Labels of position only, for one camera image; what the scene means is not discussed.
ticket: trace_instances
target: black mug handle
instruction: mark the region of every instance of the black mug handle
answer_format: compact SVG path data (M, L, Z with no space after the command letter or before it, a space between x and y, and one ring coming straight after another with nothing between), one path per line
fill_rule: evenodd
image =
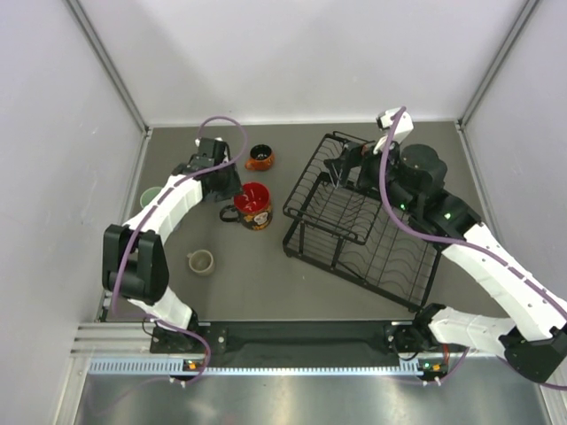
M225 217L224 213L229 213L229 212L233 212L236 213L237 216L236 217ZM234 205L227 205L224 206L221 209L221 212L219 212L219 218L224 221L225 223L236 223L240 221L240 217L238 217L238 210Z

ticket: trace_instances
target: black dish rack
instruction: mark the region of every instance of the black dish rack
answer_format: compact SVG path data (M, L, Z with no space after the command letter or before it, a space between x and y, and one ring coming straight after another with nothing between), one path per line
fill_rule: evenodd
M370 143L336 131L317 146L283 206L293 219L283 250L416 312L427 302L440 253L391 222L377 189L355 188L360 168L346 186L333 184L323 161L352 141Z

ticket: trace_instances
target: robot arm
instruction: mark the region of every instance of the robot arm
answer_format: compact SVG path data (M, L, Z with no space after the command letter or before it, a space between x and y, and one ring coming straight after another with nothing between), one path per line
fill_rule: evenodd
M390 129L399 110L379 116L378 126ZM403 112L387 152L385 183L389 203L408 214L412 230L436 236L429 238L434 247L470 274L509 319L429 305L412 325L398 326L391 340L394 348L398 352L418 352L439 344L460 344L505 358L521 375L537 383L545 382L567 356L567 302L521 267L462 199L444 190L447 165L433 148L421 144L400 148L400 141L411 129L411 118ZM350 168L360 166L357 186L376 190L385 141L385 137L380 139L372 151L365 146L348 146L350 155L343 152L332 164L340 169L342 182L347 181Z
M103 286L112 291L129 238L140 228L120 283L120 295L146 313L182 329L197 326L198 317L169 288L163 246L183 216L203 200L230 199L242 192L234 165L197 178L199 170L229 161L229 146L220 139L196 141L198 153L175 168L163 190L122 226L111 225L103 241Z

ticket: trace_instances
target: mug handle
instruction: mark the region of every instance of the mug handle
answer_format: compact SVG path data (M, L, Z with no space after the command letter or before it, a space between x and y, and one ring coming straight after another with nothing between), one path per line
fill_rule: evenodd
M237 213L237 216L236 217L225 217L224 213L228 213L228 212ZM240 221L240 218L238 217L237 208L234 205L224 206L221 209L221 212L219 212L219 218L222 221L224 221L225 223L236 223L236 222Z
M248 159L245 164L245 168L250 171L254 171L254 160L252 158Z

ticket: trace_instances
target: white panel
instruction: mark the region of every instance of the white panel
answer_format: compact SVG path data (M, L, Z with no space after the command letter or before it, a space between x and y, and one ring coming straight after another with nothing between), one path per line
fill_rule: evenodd
M468 127L507 249L567 298L567 2L542 2Z
M141 135L62 1L0 2L0 423L54 412Z
M82 0L142 115L196 124L464 110L523 0Z

